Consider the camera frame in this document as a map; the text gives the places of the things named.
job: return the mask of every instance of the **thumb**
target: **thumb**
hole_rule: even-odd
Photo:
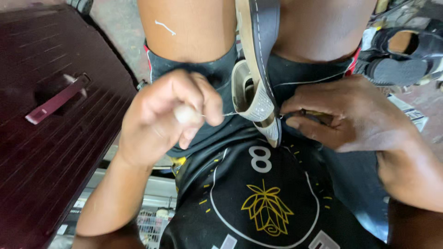
[[[306,117],[290,117],[286,120],[286,124],[299,130],[305,137],[329,148],[336,149],[342,144],[340,131]]]

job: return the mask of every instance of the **dark red wooden surface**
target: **dark red wooden surface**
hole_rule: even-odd
[[[38,125],[25,116],[86,73]],[[135,95],[107,43],[66,5],[0,13],[0,248],[42,248],[118,133]]]

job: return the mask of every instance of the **right hand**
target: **right hand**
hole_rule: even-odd
[[[328,125],[306,117],[290,117],[286,124],[338,152],[395,150],[420,136],[409,118],[361,75],[299,86],[280,112],[302,109],[332,118]]]
[[[174,109],[187,105],[194,118],[180,123]],[[120,156],[133,168],[150,171],[174,144],[187,149],[205,120],[212,126],[223,122],[223,102],[199,73],[177,69],[143,88],[132,101],[122,124]]]

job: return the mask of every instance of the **thigh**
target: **thigh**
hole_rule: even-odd
[[[149,49],[177,62],[226,54],[235,40],[234,0],[138,0]]]
[[[360,43],[376,0],[281,0],[273,52],[294,62],[350,57]]]

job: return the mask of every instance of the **left hand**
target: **left hand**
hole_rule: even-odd
[[[196,117],[179,123],[173,109],[186,104]],[[191,143],[206,121],[223,122],[222,99],[199,73],[174,70],[143,88],[126,112],[117,154],[131,167],[150,170],[174,144],[182,149]]]

